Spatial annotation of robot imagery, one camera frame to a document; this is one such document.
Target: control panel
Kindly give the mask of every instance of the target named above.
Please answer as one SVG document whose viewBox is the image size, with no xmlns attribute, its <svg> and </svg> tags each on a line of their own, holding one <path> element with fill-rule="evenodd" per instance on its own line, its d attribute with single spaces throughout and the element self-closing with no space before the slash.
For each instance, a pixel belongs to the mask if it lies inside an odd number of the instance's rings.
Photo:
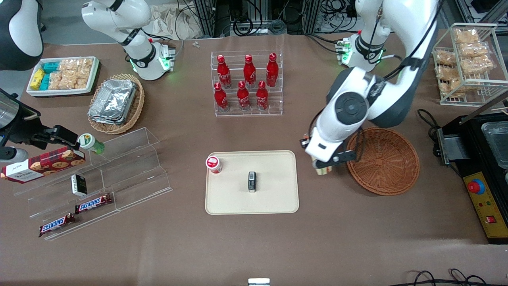
<svg viewBox="0 0 508 286">
<path fill-rule="evenodd" d="M 478 218 L 489 238 L 508 238 L 508 228 L 482 172 L 463 178 Z"/>
</svg>

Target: red switch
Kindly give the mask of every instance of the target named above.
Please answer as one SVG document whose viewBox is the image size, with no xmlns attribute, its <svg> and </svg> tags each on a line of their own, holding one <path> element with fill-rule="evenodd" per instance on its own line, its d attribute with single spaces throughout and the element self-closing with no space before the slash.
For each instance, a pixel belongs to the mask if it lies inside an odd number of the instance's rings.
<svg viewBox="0 0 508 286">
<path fill-rule="evenodd" d="M 493 215 L 489 215 L 486 219 L 486 223 L 496 223 L 496 218 Z"/>
</svg>

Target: acrylic bottle rack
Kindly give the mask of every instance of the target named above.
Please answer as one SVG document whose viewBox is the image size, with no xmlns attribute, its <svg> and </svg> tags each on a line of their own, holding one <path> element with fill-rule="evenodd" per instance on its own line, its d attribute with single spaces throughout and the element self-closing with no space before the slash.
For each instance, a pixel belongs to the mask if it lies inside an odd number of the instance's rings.
<svg viewBox="0 0 508 286">
<path fill-rule="evenodd" d="M 249 90 L 249 100 L 250 100 L 250 110 L 242 111 L 240 109 L 238 103 L 238 97 L 236 93 L 238 92 L 238 82 L 244 80 L 243 77 L 243 66 L 245 65 L 245 55 L 252 55 L 252 63 L 256 67 L 256 81 L 266 80 L 266 65 L 268 64 L 268 56 L 270 53 L 277 54 L 277 64 L 279 65 L 279 75 L 277 78 L 277 83 L 274 87 L 266 87 L 268 90 L 268 108 L 264 111 L 260 111 L 258 106 L 256 105 L 256 91 L 258 90 L 258 85 L 256 87 Z M 224 89 L 226 92 L 226 96 L 229 103 L 229 111 L 228 112 L 219 112 L 217 108 L 217 104 L 215 103 L 213 94 L 213 84 L 219 82 L 219 76 L 217 74 L 217 56 L 223 55 L 226 64 L 228 64 L 231 72 L 231 82 L 232 86 L 230 89 Z M 282 115 L 282 94 L 283 94 L 283 58 L 281 50 L 263 50 L 263 51 L 221 51 L 221 52 L 212 52 L 211 61 L 211 78 L 212 84 L 210 86 L 211 90 L 211 100 L 213 101 L 213 108 L 215 110 L 215 116 L 217 117 L 228 117 L 228 116 L 277 116 Z"/>
<path fill-rule="evenodd" d="M 54 174 L 61 176 L 30 182 L 33 185 L 19 185 L 15 193 L 29 197 L 30 218 L 41 225 L 67 213 L 74 214 L 75 205 L 110 194 L 113 202 L 80 212 L 74 215 L 75 222 L 44 235 L 44 239 L 54 240 L 171 191 L 168 174 L 161 167 L 154 147 L 158 142 L 148 129 L 138 129 L 104 142 L 105 150 L 100 155 L 86 152 L 86 166 L 69 168 L 65 174 Z M 86 197 L 72 194 L 70 177 L 74 174 L 85 178 Z"/>
</svg>

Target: snickers bar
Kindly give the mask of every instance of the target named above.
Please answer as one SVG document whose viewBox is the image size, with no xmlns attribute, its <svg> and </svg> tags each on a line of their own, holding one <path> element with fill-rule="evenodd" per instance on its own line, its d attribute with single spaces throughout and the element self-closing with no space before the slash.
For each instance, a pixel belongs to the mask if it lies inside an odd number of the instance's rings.
<svg viewBox="0 0 508 286">
<path fill-rule="evenodd" d="M 89 209 L 92 209 L 92 208 L 95 208 L 95 207 L 98 207 L 98 206 L 109 204 L 112 201 L 113 200 L 111 199 L 109 193 L 107 193 L 107 194 L 102 195 L 102 196 L 100 196 L 100 197 L 98 197 L 96 199 L 93 199 L 93 200 L 88 201 L 86 203 L 82 203 L 80 205 L 77 205 L 76 206 L 76 212 L 75 212 L 75 214 L 79 214 L 82 211 L 86 211 L 86 210 L 89 210 Z"/>
<path fill-rule="evenodd" d="M 39 237 L 41 237 L 43 234 L 46 234 L 50 231 L 53 231 L 53 230 L 56 230 L 58 228 L 61 228 L 63 227 L 64 225 L 66 224 L 69 224 L 71 222 L 74 222 L 76 221 L 76 219 L 74 218 L 74 215 L 71 214 L 71 213 L 68 213 L 66 216 L 64 217 L 61 217 L 55 221 L 52 221 L 48 224 L 45 224 L 43 226 L 41 226 L 40 230 L 39 230 Z"/>
</svg>

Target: coca-cola bottle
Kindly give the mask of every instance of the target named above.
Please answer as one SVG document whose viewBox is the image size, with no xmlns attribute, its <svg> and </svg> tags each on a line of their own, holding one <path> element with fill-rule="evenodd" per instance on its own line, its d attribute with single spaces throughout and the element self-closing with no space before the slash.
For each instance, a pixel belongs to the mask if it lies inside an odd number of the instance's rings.
<svg viewBox="0 0 508 286">
<path fill-rule="evenodd" d="M 245 89 L 245 81 L 241 80 L 238 82 L 238 92 L 236 96 L 238 97 L 240 109 L 242 111 L 249 111 L 250 110 L 249 91 Z"/>
<path fill-rule="evenodd" d="M 222 90 L 222 87 L 220 86 L 220 82 L 216 82 L 213 87 L 215 88 L 214 97 L 219 112 L 228 112 L 229 111 L 228 99 L 226 98 L 226 92 Z"/>
<path fill-rule="evenodd" d="M 266 84 L 271 88 L 274 87 L 278 76 L 279 65 L 277 64 L 277 55 L 273 52 L 270 54 L 268 64 L 266 65 Z"/>
<path fill-rule="evenodd" d="M 243 66 L 243 76 L 248 89 L 256 87 L 256 67 L 252 63 L 252 55 L 245 56 L 245 66 Z"/>
<path fill-rule="evenodd" d="M 266 83 L 262 80 L 258 84 L 256 100 L 260 111 L 265 111 L 268 108 L 268 90 L 266 90 Z"/>
<path fill-rule="evenodd" d="M 219 81 L 225 89 L 231 88 L 231 72 L 229 72 L 229 67 L 226 64 L 226 60 L 223 55 L 217 56 L 217 62 L 219 66 L 217 67 L 217 73 L 219 74 Z"/>
</svg>

